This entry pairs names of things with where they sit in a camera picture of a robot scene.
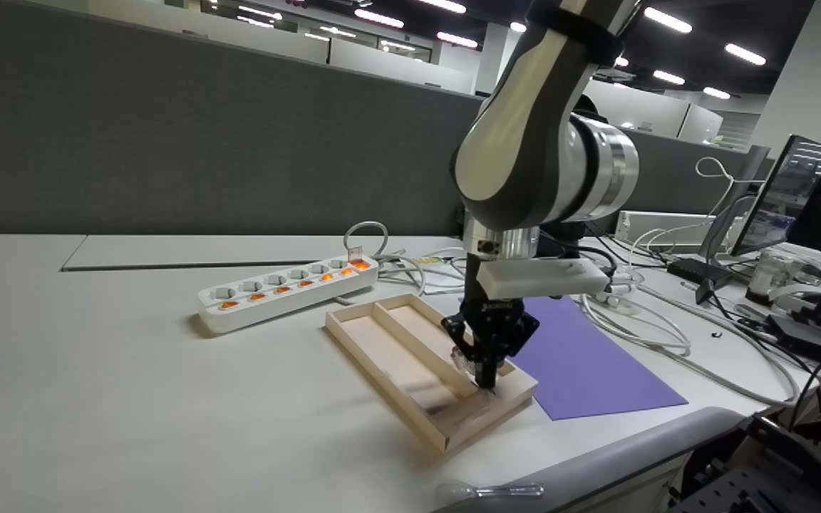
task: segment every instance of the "robotic arm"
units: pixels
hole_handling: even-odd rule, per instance
[[[535,0],[531,29],[452,160],[468,208],[468,275],[462,309],[442,324],[478,388],[494,388],[504,355],[539,328],[525,295],[606,284],[586,258],[539,258],[535,235],[546,222],[606,215],[635,188],[635,145],[613,125],[571,114],[589,74],[615,58],[615,33],[635,13],[635,0]]]

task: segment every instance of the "wooden block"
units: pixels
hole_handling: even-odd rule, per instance
[[[478,389],[451,359],[442,316],[420,295],[394,295],[327,314],[324,328],[390,410],[431,446],[452,449],[521,410],[535,379],[504,363]]]

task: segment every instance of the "purple mat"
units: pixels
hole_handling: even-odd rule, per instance
[[[541,328],[512,359],[539,379],[551,419],[605,416],[687,403],[640,361],[606,338],[571,298],[525,298]]]

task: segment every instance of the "wire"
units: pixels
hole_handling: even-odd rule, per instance
[[[809,373],[809,379],[807,379],[807,383],[804,383],[804,389],[801,389],[799,400],[793,403],[793,413],[790,413],[790,420],[787,420],[787,428],[794,428],[794,420],[799,420],[799,413],[801,413],[801,403],[804,403],[804,398],[807,398],[807,389],[811,388],[811,381],[816,381],[819,369],[821,369],[821,361],[811,366],[811,373]]]
[[[719,155],[702,155],[702,160],[695,160],[695,175],[702,175],[702,178],[725,178],[726,184],[725,184],[725,194],[715,200],[715,204],[709,208],[709,214],[715,214],[725,202],[726,202],[726,195],[730,195],[730,190],[739,184],[739,182],[760,182],[760,178],[736,178],[726,167],[725,167],[725,161],[719,160]]]
[[[384,252],[380,275],[407,275],[407,278],[394,278],[394,282],[401,282],[401,284],[411,282],[420,295],[442,295],[442,292],[462,292],[464,289],[464,268],[459,268],[452,261],[452,257],[435,257],[435,252],[400,257],[400,252]]]
[[[804,373],[811,373],[811,366],[809,366],[801,355],[794,355],[790,348],[783,348],[783,345],[767,338],[764,332],[757,332],[757,329],[736,321],[733,316],[739,316],[739,314],[730,314],[730,309],[725,308],[725,302],[722,302],[719,292],[713,292],[713,302],[715,302],[715,308],[722,309],[722,316],[725,316],[730,324],[736,324],[739,329],[747,332],[747,341],[753,341],[753,345],[757,345],[757,348],[764,348],[764,351],[779,351],[779,353],[783,353],[787,359],[793,359]]]
[[[690,309],[690,308],[680,304],[679,298],[669,298],[669,295],[663,295],[663,292],[659,292],[659,289],[653,289],[653,286],[645,286],[640,282],[639,282],[639,289],[648,292],[648,295],[655,295],[655,298],[662,298],[662,302],[666,302],[666,304],[672,304],[672,308],[680,308],[680,309],[697,316],[695,309]],[[787,369],[782,361],[776,361],[767,348],[760,348],[756,338],[750,338],[744,329],[739,329],[733,321],[719,321],[719,319],[709,319],[709,316],[705,316],[705,319],[713,321],[713,324],[719,324],[719,328],[725,328],[725,329],[730,329],[730,332],[736,332],[739,338],[744,338],[770,366],[776,366],[776,369],[783,376],[783,381],[787,381],[787,388],[790,388],[790,396],[787,396],[787,398],[770,398],[770,396],[760,396],[760,393],[756,393],[756,389],[747,389],[747,388],[742,388],[742,383],[736,383],[736,381],[730,381],[730,379],[725,379],[725,376],[719,376],[719,373],[695,363],[692,359],[679,359],[679,361],[683,361],[687,366],[709,376],[713,381],[722,381],[725,388],[730,388],[730,389],[736,389],[736,393],[742,393],[742,396],[750,396],[750,398],[764,400],[764,403],[790,408],[793,398],[799,396],[799,381],[790,376],[790,369]]]
[[[669,324],[669,328],[690,345],[690,336],[687,336],[672,319],[666,319],[666,316],[655,314],[653,308],[648,308],[648,304],[640,304],[640,302],[632,302],[632,298],[628,298],[628,295],[625,295],[625,302],[628,302],[630,308],[648,309],[650,316],[662,319],[663,324]]]
[[[622,257],[618,249],[613,249],[610,244],[606,244],[606,239],[602,239],[602,235],[596,235],[618,261],[625,261],[625,264],[630,264],[630,268],[666,268],[666,264],[653,264],[653,261],[632,261],[632,258],[628,258],[628,257]]]
[[[676,228],[666,228],[666,231],[659,231],[653,232],[648,242],[645,242],[645,249],[653,252],[653,242],[666,235],[666,232],[679,232],[679,231],[690,231],[690,228],[697,228],[705,222],[692,222],[692,225],[676,225]]]
[[[578,249],[585,249],[585,252],[598,252],[598,257],[605,257],[606,258],[606,275],[613,278],[613,272],[615,272],[615,258],[606,252],[606,249],[598,249],[598,248],[585,248],[585,244],[578,244]]]
[[[605,309],[615,309],[615,308],[598,309],[589,295],[581,295],[581,309],[585,309],[589,319],[596,319],[596,324],[598,324],[602,329],[606,329],[606,332],[613,332],[613,336],[618,336],[618,338],[625,338],[625,341],[639,341],[639,345],[648,345],[648,348],[655,348],[655,351],[662,351],[662,348],[676,348],[680,355],[687,355],[687,353],[692,351],[690,336],[687,336],[683,329],[679,329],[679,328],[676,328],[676,332],[672,332],[672,329],[666,329],[666,328],[662,328],[662,324],[655,324],[655,321],[648,321],[648,319],[632,316],[632,319],[640,321],[640,324],[650,324],[650,328],[659,328],[659,329],[676,336],[676,341],[672,341],[672,338],[648,338],[648,336],[639,336],[635,329],[625,328],[622,321],[610,319]]]
[[[387,248],[387,225],[384,225],[384,222],[380,222],[380,219],[362,219],[362,222],[354,222],[354,225],[345,231],[345,239],[341,239],[341,244],[345,244],[348,257],[354,257],[354,252],[355,252],[355,244],[350,244],[350,235],[354,235],[360,228],[380,228],[380,232],[382,232],[382,242],[380,242],[380,248],[375,248],[375,252],[374,252],[374,258],[380,258],[380,257],[382,257],[382,249]]]
[[[730,309],[725,308],[722,295],[715,292],[715,286],[709,284],[709,278],[707,278],[707,289],[709,289],[715,308],[722,309],[722,316],[726,316],[730,321],[736,321],[736,319],[730,316]]]

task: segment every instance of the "white power strip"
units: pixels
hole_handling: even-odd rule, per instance
[[[214,332],[240,329],[334,295],[371,286],[380,261],[367,257],[320,258],[277,272],[221,282],[197,292],[200,316]]]

